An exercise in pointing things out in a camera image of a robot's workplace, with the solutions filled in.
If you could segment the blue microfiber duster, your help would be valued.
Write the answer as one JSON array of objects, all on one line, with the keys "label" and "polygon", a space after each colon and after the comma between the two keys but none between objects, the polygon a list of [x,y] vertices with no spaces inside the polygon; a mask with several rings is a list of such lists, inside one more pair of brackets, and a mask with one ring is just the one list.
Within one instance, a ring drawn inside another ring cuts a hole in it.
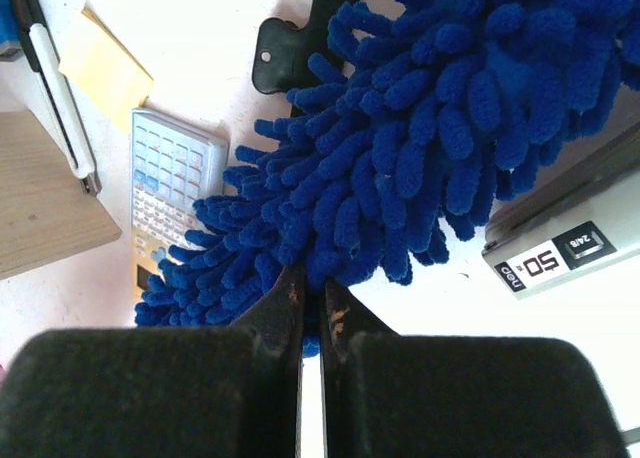
[{"label": "blue microfiber duster", "polygon": [[639,86],[639,0],[362,2],[328,24],[309,59],[318,84],[291,90],[294,117],[259,120],[276,149],[236,149],[232,195],[199,198],[195,228],[151,275],[138,326],[225,326],[301,264],[308,286],[449,258],[495,201],[529,191],[563,145],[597,134],[620,87]]}]

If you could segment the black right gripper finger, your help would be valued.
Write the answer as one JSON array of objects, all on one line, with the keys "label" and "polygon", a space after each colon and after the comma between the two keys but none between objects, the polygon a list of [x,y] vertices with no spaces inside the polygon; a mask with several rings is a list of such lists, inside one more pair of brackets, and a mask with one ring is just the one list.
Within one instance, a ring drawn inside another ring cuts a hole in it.
[{"label": "black right gripper finger", "polygon": [[320,84],[309,69],[309,58],[318,53],[343,70],[344,59],[328,46],[330,18],[341,5],[359,0],[312,0],[309,20],[299,28],[291,21],[271,17],[259,27],[251,80],[261,94],[286,94]]},{"label": "black right gripper finger", "polygon": [[624,457],[599,379],[552,338],[403,336],[346,287],[320,305],[330,457]]},{"label": "black right gripper finger", "polygon": [[226,327],[55,329],[1,389],[5,457],[296,457],[305,278]]}]

